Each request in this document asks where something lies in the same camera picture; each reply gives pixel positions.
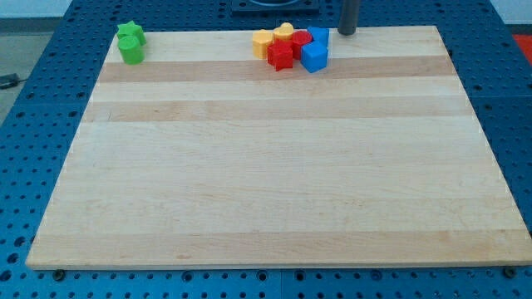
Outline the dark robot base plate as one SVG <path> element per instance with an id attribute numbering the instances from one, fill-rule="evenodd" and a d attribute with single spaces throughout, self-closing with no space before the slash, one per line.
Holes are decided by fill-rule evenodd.
<path id="1" fill-rule="evenodd" d="M 252 13 L 276 12 L 310 12 L 319 11 L 319 0 L 230 0 L 232 15 L 249 15 Z"/>

